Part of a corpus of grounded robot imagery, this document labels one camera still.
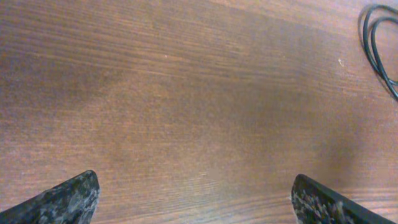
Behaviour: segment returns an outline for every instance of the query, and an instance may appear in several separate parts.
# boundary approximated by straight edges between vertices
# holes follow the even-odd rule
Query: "black cable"
[[[366,17],[365,17],[365,20],[363,23],[363,45],[364,45],[365,54],[368,57],[368,60],[369,60],[370,64],[372,65],[373,69],[386,82],[388,89],[391,91],[394,98],[396,100],[398,100],[398,92],[394,88],[394,85],[398,86],[398,82],[390,79],[387,76],[387,73],[383,67],[379,52],[377,51],[377,47],[376,47],[376,28],[378,27],[378,25],[384,21],[390,21],[390,22],[394,22],[394,23],[398,24],[398,19],[393,18],[393,17],[380,17],[380,18],[377,18],[370,27],[368,27],[369,19],[371,17],[372,12],[375,9],[384,9],[384,10],[387,10],[387,11],[389,11],[393,14],[397,14],[397,15],[398,15],[398,10],[394,9],[392,7],[389,7],[389,6],[384,6],[384,5],[379,5],[379,4],[373,5],[369,8],[369,11],[366,14]],[[372,44],[374,58],[373,58],[371,50],[369,48],[369,34],[368,34],[369,28],[371,29],[371,44]]]

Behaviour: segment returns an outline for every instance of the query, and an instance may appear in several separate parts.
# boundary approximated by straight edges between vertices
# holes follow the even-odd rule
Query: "brown wooden surface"
[[[398,222],[370,2],[1,1],[0,210],[93,169],[93,223],[294,223],[303,173]]]

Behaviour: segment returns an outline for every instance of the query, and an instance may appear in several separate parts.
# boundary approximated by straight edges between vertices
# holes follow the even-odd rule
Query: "black wire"
[[[378,25],[384,21],[390,21],[390,22],[394,22],[394,23],[398,24],[398,19],[393,18],[393,17],[380,17],[380,18],[376,19],[370,27],[368,27],[369,19],[371,17],[372,12],[375,9],[384,9],[393,14],[398,14],[398,10],[394,9],[392,7],[389,7],[389,6],[384,6],[384,5],[379,5],[379,4],[374,5],[374,6],[370,7],[368,13],[366,14],[364,23],[363,23],[363,45],[364,45],[365,54],[368,57],[368,60],[369,60],[370,64],[372,65],[373,69],[386,82],[388,89],[391,91],[394,98],[396,100],[398,100],[398,92],[394,88],[394,85],[397,86],[398,82],[390,79],[387,76],[387,73],[383,67],[383,64],[381,62],[380,55],[379,55],[379,52],[377,51],[377,46],[376,46],[376,28],[378,27]],[[372,44],[374,58],[373,58],[371,50],[369,48],[369,34],[368,34],[369,28],[371,29],[371,44]]]

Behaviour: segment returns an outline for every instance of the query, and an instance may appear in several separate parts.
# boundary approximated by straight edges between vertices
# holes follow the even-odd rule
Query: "wooden floor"
[[[398,222],[371,2],[1,1],[0,210],[93,169],[92,223],[295,223],[303,173]],[[396,79],[397,37],[377,31]]]

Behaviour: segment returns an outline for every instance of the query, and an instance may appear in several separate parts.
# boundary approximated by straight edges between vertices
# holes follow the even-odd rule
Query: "wood grain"
[[[0,210],[93,169],[92,223],[295,223],[303,173],[398,222],[371,2],[1,1]]]

